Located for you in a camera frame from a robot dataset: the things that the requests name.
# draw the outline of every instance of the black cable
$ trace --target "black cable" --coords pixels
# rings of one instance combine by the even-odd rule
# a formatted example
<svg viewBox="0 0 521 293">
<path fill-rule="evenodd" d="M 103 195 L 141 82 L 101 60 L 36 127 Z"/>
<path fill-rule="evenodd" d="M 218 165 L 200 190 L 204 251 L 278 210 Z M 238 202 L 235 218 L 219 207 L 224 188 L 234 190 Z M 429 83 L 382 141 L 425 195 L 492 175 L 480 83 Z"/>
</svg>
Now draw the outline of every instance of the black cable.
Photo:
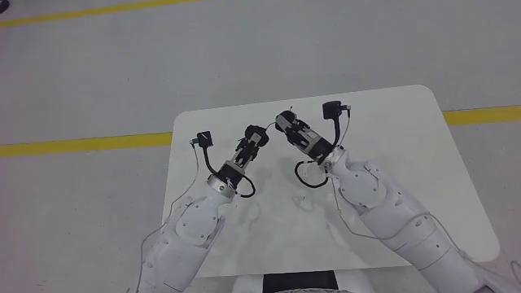
<svg viewBox="0 0 521 293">
<path fill-rule="evenodd" d="M 333 122 L 335 122 L 335 140 L 333 141 L 333 148 L 335 148 L 340 140 L 340 120 L 336 117 L 333 119 Z"/>
<path fill-rule="evenodd" d="M 204 154 L 204 163 L 206 164 L 206 167 L 208 168 L 208 170 L 210 170 L 210 172 L 215 176 L 215 177 L 218 177 L 217 176 L 217 172 L 216 170 L 214 170 L 212 168 L 212 165 L 210 165 L 210 159 L 208 158 L 208 147 L 203 147 L 203 154 Z"/>
<path fill-rule="evenodd" d="M 322 181 L 321 183 L 317 184 L 317 185 L 310 185 L 309 183 L 307 183 L 306 181 L 304 181 L 300 175 L 299 175 L 299 167 L 304 164 L 304 163 L 313 163 L 314 161 L 300 161 L 299 163 L 295 164 L 295 175 L 297 177 L 297 179 L 299 179 L 299 181 L 304 185 L 304 186 L 307 186 L 308 188 L 312 188 L 312 189 L 317 189 L 317 188 L 320 188 L 321 186 L 325 186 L 326 183 L 327 183 L 327 180 L 329 179 L 329 177 L 326 177 L 326 180 Z"/>
<path fill-rule="evenodd" d="M 253 197 L 253 195 L 256 193 L 256 189 L 255 189 L 255 186 L 253 185 L 253 181 L 250 180 L 249 177 L 246 177 L 246 176 L 243 176 L 244 179 L 246 179 L 248 182 L 250 182 L 250 185 L 252 186 L 252 192 L 251 194 L 248 194 L 248 195 L 243 195 L 241 194 L 241 197 L 242 198 L 250 198 L 250 197 Z"/>
</svg>

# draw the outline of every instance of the gray floor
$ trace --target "gray floor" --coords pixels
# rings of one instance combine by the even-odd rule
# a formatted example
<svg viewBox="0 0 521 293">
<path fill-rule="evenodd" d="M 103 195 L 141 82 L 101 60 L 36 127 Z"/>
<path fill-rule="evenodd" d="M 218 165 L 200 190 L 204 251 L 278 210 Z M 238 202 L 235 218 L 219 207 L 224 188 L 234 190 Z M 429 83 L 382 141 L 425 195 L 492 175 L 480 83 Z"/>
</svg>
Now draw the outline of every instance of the gray floor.
<svg viewBox="0 0 521 293">
<path fill-rule="evenodd" d="M 125 2 L 39 1 L 13 0 L 2 20 Z M 520 104 L 517 1 L 212 0 L 0 28 L 0 143 L 165 132 L 187 110 L 409 84 L 444 110 Z M 508 277 L 521 260 L 520 127 L 451 128 L 501 243 L 487 266 Z M 125 291 L 160 222 L 168 158 L 1 158 L 5 292 Z M 366 272 L 378 292 L 430 291 L 411 268 Z"/>
</svg>

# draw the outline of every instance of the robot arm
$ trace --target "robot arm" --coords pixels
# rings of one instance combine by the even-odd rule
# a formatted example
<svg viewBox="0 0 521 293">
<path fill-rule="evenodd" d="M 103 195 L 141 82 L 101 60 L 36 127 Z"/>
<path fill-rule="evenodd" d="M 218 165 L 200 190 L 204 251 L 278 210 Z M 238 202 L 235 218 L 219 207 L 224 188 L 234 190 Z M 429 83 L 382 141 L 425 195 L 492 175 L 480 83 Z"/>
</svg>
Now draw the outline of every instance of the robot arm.
<svg viewBox="0 0 521 293">
<path fill-rule="evenodd" d="M 338 102 L 333 106 L 341 107 Z M 323 107 L 326 117 L 331 103 Z M 279 114 L 276 122 L 276 128 L 286 134 L 292 145 L 315 160 L 324 173 L 338 180 L 341 196 L 375 235 L 372 238 L 379 239 L 411 263 L 438 292 L 521 292 L 505 279 L 473 263 L 451 244 L 422 204 L 376 164 L 349 159 L 341 146 L 331 148 L 326 156 L 310 155 L 307 153 L 313 151 L 310 145 L 330 147 L 329 142 L 298 120 L 293 112 Z M 295 132 L 312 132 L 313 142 L 296 141 Z"/>
<path fill-rule="evenodd" d="M 260 147 L 269 141 L 266 129 L 250 125 L 245 131 L 231 160 L 216 172 L 208 160 L 207 148 L 212 145 L 210 132 L 198 133 L 198 143 L 212 173 L 206 181 L 206 195 L 193 200 L 186 198 L 173 211 L 160 236 L 147 253 L 136 292 L 183 292 L 195 277 L 225 224 L 218 208 L 231 203 L 244 170 L 256 158 Z"/>
</svg>

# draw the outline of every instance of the cable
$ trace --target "cable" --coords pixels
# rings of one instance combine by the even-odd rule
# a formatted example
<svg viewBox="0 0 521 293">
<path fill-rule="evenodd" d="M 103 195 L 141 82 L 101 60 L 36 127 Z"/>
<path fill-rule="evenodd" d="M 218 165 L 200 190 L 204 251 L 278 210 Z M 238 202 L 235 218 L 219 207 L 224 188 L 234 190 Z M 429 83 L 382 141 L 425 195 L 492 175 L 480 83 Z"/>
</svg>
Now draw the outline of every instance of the cable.
<svg viewBox="0 0 521 293">
<path fill-rule="evenodd" d="M 312 188 L 312 189 L 317 189 L 317 188 L 320 188 L 321 186 L 325 186 L 326 183 L 327 183 L 327 180 L 329 179 L 329 177 L 326 177 L 326 180 L 322 181 L 321 183 L 317 184 L 317 185 L 310 185 L 309 183 L 307 183 L 306 181 L 304 181 L 302 179 L 302 177 L 300 177 L 299 175 L 299 167 L 306 163 L 313 163 L 314 161 L 310 160 L 310 161 L 300 161 L 299 163 L 295 164 L 295 170 L 293 170 L 293 172 L 295 172 L 295 175 L 297 177 L 297 179 L 299 179 L 299 181 L 304 185 L 304 186 L 307 186 L 308 188 Z"/>
<path fill-rule="evenodd" d="M 514 275 L 515 280 L 518 282 L 518 284 L 521 285 L 521 278 L 519 277 L 518 273 L 515 271 L 515 268 L 514 268 L 516 265 L 519 268 L 521 268 L 521 264 L 518 261 L 516 261 L 516 260 L 510 261 L 510 269 L 512 269 L 512 274 Z"/>
<path fill-rule="evenodd" d="M 246 179 L 248 182 L 250 182 L 250 185 L 252 186 L 252 192 L 251 194 L 248 194 L 248 195 L 243 195 L 241 194 L 241 197 L 242 198 L 250 198 L 250 197 L 253 197 L 253 195 L 256 193 L 256 189 L 255 189 L 255 186 L 253 185 L 253 182 L 252 180 L 250 180 L 249 177 L 246 177 L 246 176 L 243 176 L 244 179 Z"/>
<path fill-rule="evenodd" d="M 348 123 L 345 125 L 344 134 L 342 134 L 342 138 L 339 141 L 339 145 L 342 145 L 342 143 L 344 142 L 345 134 L 348 133 L 349 123 L 351 122 L 350 114 L 347 114 L 347 117 L 348 117 Z"/>
<path fill-rule="evenodd" d="M 271 125 L 275 125 L 276 123 L 277 123 L 277 121 L 274 121 L 274 122 L 272 122 L 271 124 L 267 125 L 266 128 L 265 128 L 266 131 L 268 131 L 268 128 L 269 128 Z"/>
<path fill-rule="evenodd" d="M 143 246 L 145 245 L 145 242 L 147 241 L 148 238 L 150 238 L 155 232 L 161 230 L 164 228 L 164 226 L 166 225 L 166 223 L 169 221 L 169 218 L 172 216 L 172 209 L 173 209 L 173 205 L 179 200 L 181 199 L 182 196 L 184 196 L 188 190 L 190 190 L 190 188 L 194 185 L 195 183 L 195 180 L 197 180 L 197 176 L 199 175 L 199 158 L 197 157 L 197 151 L 195 151 L 195 146 L 192 144 L 192 149 L 194 150 L 194 155 L 195 155 L 195 162 L 197 164 L 197 169 L 195 170 L 195 177 L 194 177 L 194 180 L 192 181 L 192 183 L 188 186 L 188 188 L 186 188 L 186 190 L 179 196 L 177 197 L 171 204 L 170 204 L 170 213 L 169 213 L 169 216 L 166 218 L 166 220 L 163 222 L 163 224 L 158 227 L 157 229 L 153 230 L 152 232 L 150 232 L 142 241 L 141 241 L 141 257 L 140 257 L 140 263 L 139 263 L 139 278 L 138 278 L 138 284 L 136 286 L 136 291 L 135 293 L 138 293 L 139 292 L 139 285 L 141 285 L 141 276 L 142 276 L 142 273 L 143 273 L 143 263 L 145 260 L 143 260 Z"/>
<path fill-rule="evenodd" d="M 212 168 L 212 165 L 210 165 L 210 159 L 208 158 L 208 147 L 203 147 L 203 154 L 204 154 L 204 163 L 206 164 L 206 167 L 212 173 L 215 177 L 217 176 L 217 171 Z"/>
<path fill-rule="evenodd" d="M 339 117 L 334 118 L 333 122 L 335 123 L 335 140 L 333 141 L 333 147 L 336 147 L 336 144 L 339 143 L 339 139 L 340 139 L 340 120 L 339 120 Z"/>
<path fill-rule="evenodd" d="M 336 202 L 336 210 L 338 211 L 339 213 L 339 216 L 340 216 L 340 220 L 342 221 L 342 223 L 344 223 L 345 227 L 348 229 L 348 231 L 353 234 L 353 235 L 356 235 L 358 237 L 363 237 L 363 238 L 371 238 L 373 240 L 379 240 L 379 241 L 385 241 L 385 240 L 390 240 L 392 238 L 395 238 L 398 234 L 400 234 L 404 229 L 405 227 L 407 227 L 407 225 L 409 225 L 411 222 L 413 222 L 414 220 L 416 220 L 417 218 L 419 217 L 424 217 L 424 216 L 427 216 L 427 217 L 430 217 L 432 219 L 434 219 L 436 221 L 436 223 L 438 223 L 438 225 L 440 226 L 440 228 L 445 232 L 445 235 L 447 236 L 447 238 L 449 239 L 449 241 L 452 243 L 452 245 L 454 246 L 454 248 L 456 249 L 456 251 L 458 252 L 458 254 L 463 258 L 463 259 L 466 259 L 468 261 L 470 261 L 473 265 L 475 265 L 476 267 L 479 267 L 489 273 L 493 273 L 494 275 L 500 277 L 500 278 L 503 278 L 505 279 L 506 281 L 510 281 L 509 278 L 506 278 L 502 275 L 500 275 L 499 273 L 495 273 L 493 272 L 492 270 L 490 269 L 486 269 L 485 267 L 483 267 L 482 265 L 476 263 L 475 261 L 473 261 L 471 259 L 471 257 L 469 255 L 466 254 L 466 252 L 464 252 L 457 244 L 456 242 L 454 242 L 454 239 L 453 237 L 449 234 L 449 231 L 445 228 L 445 226 L 443 225 L 443 223 L 441 223 L 441 221 L 438 219 L 438 217 L 430 214 L 429 212 L 422 212 L 422 213 L 419 213 L 418 215 L 415 215 L 415 216 L 412 216 L 410 219 L 407 220 L 407 222 L 398 229 L 397 232 L 395 232 L 393 235 L 391 236 L 388 236 L 388 237 L 377 237 L 377 236 L 371 236 L 371 235 L 365 235 L 365 234 L 360 234 L 360 233 L 356 233 L 354 232 L 353 230 L 351 230 L 351 228 L 349 227 L 348 223 L 346 222 L 346 220 L 342 217 L 342 211 L 340 210 L 340 207 L 339 207 L 339 200 L 337 199 L 336 197 L 336 189 L 335 189 L 335 184 L 331 182 L 331 185 L 333 186 L 333 195 L 335 196 L 335 202 Z M 514 269 L 514 266 L 517 265 L 518 267 L 521 267 L 521 265 L 519 264 L 518 261 L 516 260 L 511 260 L 510 261 L 510 269 L 512 270 L 512 274 L 514 275 L 515 277 L 515 280 L 517 281 L 517 283 L 519 285 L 521 285 L 521 278 L 519 278 L 519 275 L 516 273 L 515 269 Z"/>
</svg>

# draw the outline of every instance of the white table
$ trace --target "white table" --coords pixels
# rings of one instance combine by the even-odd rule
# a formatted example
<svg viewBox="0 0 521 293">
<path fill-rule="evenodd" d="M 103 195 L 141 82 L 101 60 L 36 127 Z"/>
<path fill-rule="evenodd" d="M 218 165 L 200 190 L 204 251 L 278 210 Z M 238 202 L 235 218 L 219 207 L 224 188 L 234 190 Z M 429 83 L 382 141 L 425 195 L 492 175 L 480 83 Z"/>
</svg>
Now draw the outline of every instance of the white table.
<svg viewBox="0 0 521 293">
<path fill-rule="evenodd" d="M 333 124 L 322 119 L 322 104 L 331 100 L 352 106 L 343 142 L 351 157 L 379 163 L 440 218 L 475 260 L 497 257 L 497 237 L 462 157 L 434 95 L 420 85 L 182 113 L 173 126 L 163 218 L 170 202 L 195 175 L 195 157 L 188 141 L 198 132 L 212 132 L 214 146 L 208 151 L 212 166 L 220 168 L 234 154 L 249 124 L 266 126 L 291 106 L 301 120 L 332 141 Z M 268 135 L 268 144 L 247 167 L 256 195 L 250 199 L 237 196 L 222 208 L 225 228 L 198 277 L 408 264 L 382 243 L 352 236 L 339 221 L 331 185 L 312 190 L 300 184 L 293 168 L 307 157 L 273 126 Z M 202 161 L 200 149 L 198 154 Z M 201 196 L 208 175 L 203 162 L 198 183 L 188 195 Z M 250 187 L 243 181 L 239 190 L 249 192 Z M 369 233 L 346 203 L 340 203 L 353 229 Z"/>
</svg>

